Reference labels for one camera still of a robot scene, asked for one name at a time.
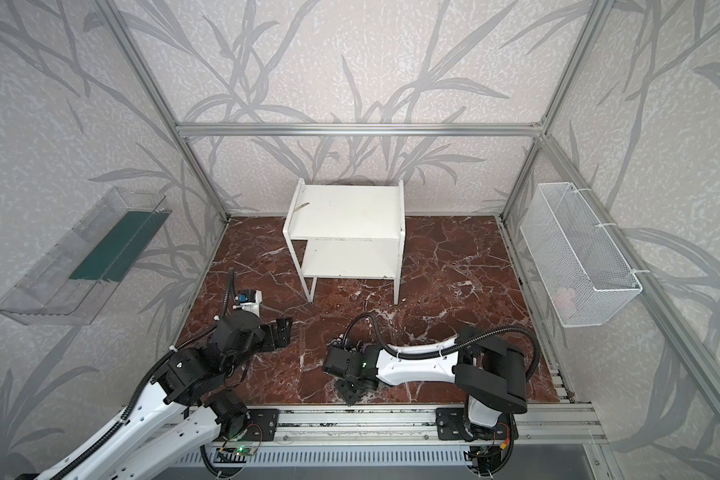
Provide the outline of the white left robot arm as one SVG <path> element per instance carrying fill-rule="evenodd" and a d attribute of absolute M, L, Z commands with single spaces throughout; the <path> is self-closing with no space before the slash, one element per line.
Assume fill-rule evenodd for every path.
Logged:
<path fill-rule="evenodd" d="M 255 444 L 274 435 L 274 410 L 251 412 L 226 386 L 253 357 L 285 348 L 293 321 L 263 323 L 262 294 L 235 289 L 230 273 L 211 327 L 173 346 L 144 375 L 123 410 L 40 479 L 152 479 L 216 439 Z"/>

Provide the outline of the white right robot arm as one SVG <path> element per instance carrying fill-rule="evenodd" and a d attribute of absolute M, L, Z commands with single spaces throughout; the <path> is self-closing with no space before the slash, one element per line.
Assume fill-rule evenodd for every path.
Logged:
<path fill-rule="evenodd" d="M 444 341 L 392 346 L 383 338 L 379 317 L 363 313 L 327 347 L 323 371 L 348 406 L 379 386 L 408 383 L 454 385 L 466 394 L 458 420 L 441 421 L 441 440 L 466 442 L 500 438 L 508 452 L 517 438 L 514 417 L 525 414 L 526 384 L 541 360 L 535 333 L 507 325 L 479 333 L 467 328 Z"/>

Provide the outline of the white two-tier shelf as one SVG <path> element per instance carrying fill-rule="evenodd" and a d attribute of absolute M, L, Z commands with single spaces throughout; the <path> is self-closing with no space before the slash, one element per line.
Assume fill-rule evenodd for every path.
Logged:
<path fill-rule="evenodd" d="M 308 185 L 300 179 L 282 234 L 306 299 L 319 279 L 390 280 L 400 301 L 406 239 L 404 183 Z"/>

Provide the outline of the pink toy in basket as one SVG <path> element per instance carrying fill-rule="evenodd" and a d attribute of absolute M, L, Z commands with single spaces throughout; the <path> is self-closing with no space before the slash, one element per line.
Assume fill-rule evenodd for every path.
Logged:
<path fill-rule="evenodd" d="M 554 305 L 561 316 L 570 317 L 577 310 L 577 292 L 573 288 L 560 287 L 553 297 Z"/>

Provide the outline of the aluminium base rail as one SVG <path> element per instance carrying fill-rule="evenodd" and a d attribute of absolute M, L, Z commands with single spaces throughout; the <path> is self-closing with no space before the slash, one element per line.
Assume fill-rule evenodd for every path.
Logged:
<path fill-rule="evenodd" d="M 300 446 L 434 446 L 440 426 L 435 404 L 278 405 L 274 439 L 245 439 L 245 445 Z M 515 417 L 521 444 L 602 444 L 606 434 L 590 404 L 532 403 Z"/>

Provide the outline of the clear plastic wall bin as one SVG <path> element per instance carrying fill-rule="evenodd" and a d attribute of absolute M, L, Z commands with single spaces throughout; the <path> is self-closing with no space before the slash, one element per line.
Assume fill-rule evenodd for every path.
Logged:
<path fill-rule="evenodd" d="M 27 326 L 93 322 L 172 213 L 166 196 L 113 187 L 1 299 Z"/>

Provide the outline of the aluminium frame horizontal bar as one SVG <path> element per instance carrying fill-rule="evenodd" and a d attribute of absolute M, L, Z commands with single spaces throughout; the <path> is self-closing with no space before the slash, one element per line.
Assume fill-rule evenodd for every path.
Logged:
<path fill-rule="evenodd" d="M 535 123 L 179 123 L 184 137 L 200 136 L 456 136 L 536 137 Z"/>

